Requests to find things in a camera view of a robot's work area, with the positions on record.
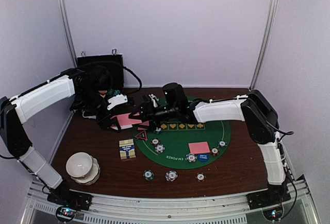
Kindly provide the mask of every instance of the metal frame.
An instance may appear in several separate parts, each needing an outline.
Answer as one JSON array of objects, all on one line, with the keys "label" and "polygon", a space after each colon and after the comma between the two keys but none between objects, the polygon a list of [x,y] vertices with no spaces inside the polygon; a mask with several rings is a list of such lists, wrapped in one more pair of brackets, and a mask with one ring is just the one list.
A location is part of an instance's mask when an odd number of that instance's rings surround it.
[{"label": "metal frame", "polygon": [[256,68],[255,68],[255,71],[253,74],[251,85],[250,85],[251,90],[254,89],[256,86],[258,77],[260,75],[261,66],[265,59],[267,46],[268,46],[269,38],[270,38],[270,34],[271,34],[271,29],[273,27],[273,23],[274,23],[274,19],[275,19],[277,4],[278,4],[278,0],[270,0],[265,32],[263,34],[263,39],[262,39],[262,44],[261,44],[261,48],[260,48],[260,52],[259,52],[259,56],[258,56],[257,65],[256,65]]},{"label": "metal frame", "polygon": [[68,44],[71,60],[72,60],[73,65],[75,67],[77,67],[77,56],[76,56],[76,52],[75,52],[74,45],[73,45],[73,40],[72,40],[72,35],[71,35],[71,31],[70,31],[70,26],[69,26],[67,9],[65,7],[65,1],[64,0],[58,0],[58,3],[59,3],[61,14],[62,14],[62,21],[63,21],[64,31],[65,31],[65,38],[67,39],[67,44]]},{"label": "metal frame", "polygon": [[[308,186],[304,180],[296,181],[298,199],[303,199],[306,214],[310,224],[319,224],[318,217],[310,196]],[[57,206],[47,202],[47,195],[42,193],[43,184],[33,181],[28,192],[21,224],[28,224],[33,210],[54,213]],[[288,185],[292,202],[294,200],[294,188]],[[250,210],[246,199],[248,193],[233,195],[198,197],[198,198],[129,198],[92,194],[93,199],[89,211],[81,211],[75,220],[83,223],[212,223],[213,221],[243,218],[246,214],[261,211]]]}]

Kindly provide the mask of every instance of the white wall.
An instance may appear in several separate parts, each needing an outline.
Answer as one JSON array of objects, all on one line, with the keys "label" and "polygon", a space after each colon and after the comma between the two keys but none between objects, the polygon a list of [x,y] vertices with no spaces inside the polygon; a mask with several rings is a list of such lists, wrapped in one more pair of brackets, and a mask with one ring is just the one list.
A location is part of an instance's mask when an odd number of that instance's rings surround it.
[{"label": "white wall", "polygon": [[[65,0],[77,55],[110,54],[145,86],[248,87],[269,0]],[[129,77],[127,86],[137,86]]]},{"label": "white wall", "polygon": [[[72,66],[57,0],[1,0],[0,16],[0,97],[20,94]],[[58,103],[24,125],[48,160],[69,106]],[[2,140],[0,153],[9,156]],[[18,223],[32,178],[15,160],[0,159],[0,175],[0,223]]]},{"label": "white wall", "polygon": [[295,175],[304,174],[322,223],[330,205],[330,0],[279,0],[257,89],[279,113]]}]

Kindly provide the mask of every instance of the green poker mat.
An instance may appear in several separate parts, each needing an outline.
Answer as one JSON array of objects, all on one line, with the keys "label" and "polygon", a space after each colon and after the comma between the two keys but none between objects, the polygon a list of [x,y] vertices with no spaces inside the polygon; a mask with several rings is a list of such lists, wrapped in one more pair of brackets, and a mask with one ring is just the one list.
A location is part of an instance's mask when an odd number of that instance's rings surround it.
[{"label": "green poker mat", "polygon": [[[166,103],[165,99],[161,99],[161,105]],[[155,134],[151,131],[147,132],[147,141],[135,139],[135,144],[141,152],[150,160],[165,167],[173,169],[194,169],[206,166],[217,160],[229,146],[230,143],[230,125],[229,121],[213,121],[204,124],[182,124],[176,119],[161,124],[162,131]],[[133,134],[136,136],[141,131],[134,126]],[[151,144],[151,140],[157,138],[164,145],[165,151],[158,153],[155,146]],[[225,141],[227,146],[219,147],[219,141]],[[219,149],[218,156],[212,156],[210,153],[209,160],[201,162],[198,159],[195,162],[188,162],[186,155],[190,153],[189,143],[208,142],[209,148],[217,147]]]}]

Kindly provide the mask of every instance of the wooden table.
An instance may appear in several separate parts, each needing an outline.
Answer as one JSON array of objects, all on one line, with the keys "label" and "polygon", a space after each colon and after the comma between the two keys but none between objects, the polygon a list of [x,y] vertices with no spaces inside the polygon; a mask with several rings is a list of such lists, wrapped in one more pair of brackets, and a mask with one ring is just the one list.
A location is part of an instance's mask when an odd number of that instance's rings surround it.
[{"label": "wooden table", "polygon": [[[204,99],[229,98],[247,93],[247,89],[185,89],[187,96]],[[161,88],[142,89],[135,96],[136,103],[144,94],[163,97]],[[170,168],[149,160],[136,146],[136,158],[121,160],[119,140],[133,138],[133,130],[114,133],[101,130],[96,122],[75,114],[53,160],[53,167],[67,179],[72,189],[105,195],[143,198],[183,198],[218,196],[249,192],[267,187],[267,172],[257,144],[248,134],[244,122],[232,121],[232,138],[223,156],[210,165],[192,170],[176,170],[178,178],[165,180]],[[96,157],[101,166],[101,176],[94,185],[82,186],[70,179],[65,171],[68,158],[84,151]],[[142,174],[150,169],[155,179],[146,181]],[[206,180],[195,180],[204,173]]]}]

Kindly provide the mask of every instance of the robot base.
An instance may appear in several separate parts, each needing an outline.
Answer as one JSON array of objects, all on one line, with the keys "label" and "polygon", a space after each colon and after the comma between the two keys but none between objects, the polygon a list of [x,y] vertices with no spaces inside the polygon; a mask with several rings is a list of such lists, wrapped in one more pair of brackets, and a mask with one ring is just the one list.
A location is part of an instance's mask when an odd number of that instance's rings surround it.
[{"label": "robot base", "polygon": [[[86,211],[89,210],[89,207],[92,203],[91,195],[86,194],[86,193],[70,191],[70,196],[72,197],[72,199],[77,200],[78,205],[76,208],[75,208],[75,205],[69,206],[69,207],[74,208],[76,210],[86,210]],[[52,194],[48,195],[47,201],[56,203],[58,205],[66,205],[65,202],[60,201],[58,198],[54,197]]]},{"label": "robot base", "polygon": [[250,210],[265,208],[272,205],[277,205],[282,202],[288,201],[291,199],[291,196],[288,192],[281,194],[281,197],[278,192],[274,192],[271,190],[266,190],[262,192],[254,192],[247,194],[247,202],[249,204]]}]

